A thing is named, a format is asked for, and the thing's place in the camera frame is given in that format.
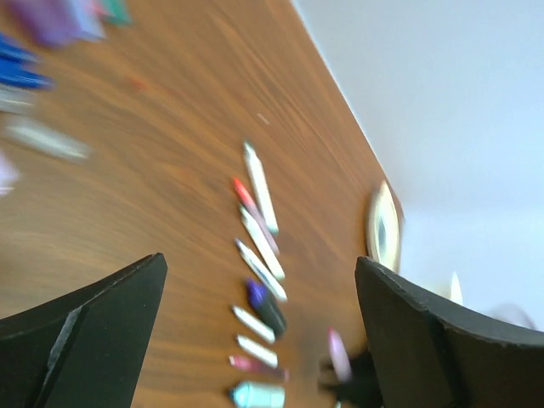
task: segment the wooden table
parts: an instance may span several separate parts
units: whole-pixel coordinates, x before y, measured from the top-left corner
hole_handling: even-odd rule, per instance
[[[248,183],[250,139],[280,225],[289,329],[274,349],[292,373],[286,407],[328,407],[316,387],[327,328],[351,349],[365,339],[353,271],[382,170],[287,0],[129,5],[136,23],[107,27],[106,41],[38,51],[58,86],[35,116],[91,145],[90,161],[0,141],[23,175],[0,200],[0,314],[164,252],[169,276],[133,406],[232,406],[224,390],[257,378],[227,361],[240,351],[234,335],[248,334],[230,312],[247,305],[252,276],[233,242],[250,240],[231,178]],[[0,21],[25,41],[5,12]]]

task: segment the white pen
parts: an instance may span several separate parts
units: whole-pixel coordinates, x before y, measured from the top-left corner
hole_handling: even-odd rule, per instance
[[[253,332],[258,334],[269,344],[275,342],[274,331],[270,327],[266,326],[261,320],[257,319],[255,316],[249,312],[246,312],[244,309],[239,308],[238,306],[233,306],[232,311],[239,321],[253,330]]]
[[[286,274],[283,272],[283,268],[280,262],[278,262],[278,258],[275,257],[266,238],[264,238],[263,231],[259,228],[255,218],[243,206],[240,206],[240,212],[241,222],[246,227],[247,233],[252,237],[253,242],[255,242],[258,251],[261,252],[264,262],[269,266],[272,275],[278,280],[285,278]]]
[[[278,366],[278,354],[267,348],[255,343],[251,338],[246,336],[237,335],[236,341],[247,353],[251,354],[256,359],[261,360],[267,366],[276,368]]]
[[[266,265],[255,255],[255,252],[246,246],[238,238],[235,238],[236,246],[240,251],[240,256],[246,262],[247,266],[253,271],[253,273],[263,282],[263,284],[269,289],[274,297],[279,302],[287,301],[287,294],[285,289],[280,285],[275,277],[270,273]]]
[[[266,222],[267,227],[269,227],[270,232],[272,232],[272,234],[277,234],[279,232],[278,222],[275,219],[269,186],[264,177],[263,163],[257,157],[257,153],[255,153],[253,146],[247,141],[244,142],[244,158],[264,221]]]

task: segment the green object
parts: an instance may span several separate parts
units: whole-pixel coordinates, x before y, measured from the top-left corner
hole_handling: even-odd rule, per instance
[[[124,0],[100,0],[105,12],[106,20],[118,26],[131,24],[133,19],[128,13],[127,5]]]

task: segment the light blue marker cap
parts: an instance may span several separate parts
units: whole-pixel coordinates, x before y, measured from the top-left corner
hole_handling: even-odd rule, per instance
[[[286,391],[275,385],[245,381],[230,390],[230,398],[237,408],[283,408]]]

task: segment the purple marker cap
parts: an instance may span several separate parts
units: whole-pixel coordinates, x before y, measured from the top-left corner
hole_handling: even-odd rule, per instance
[[[257,283],[255,280],[247,280],[247,291],[249,297],[249,304],[252,308],[258,308],[268,296],[268,289],[265,285]]]

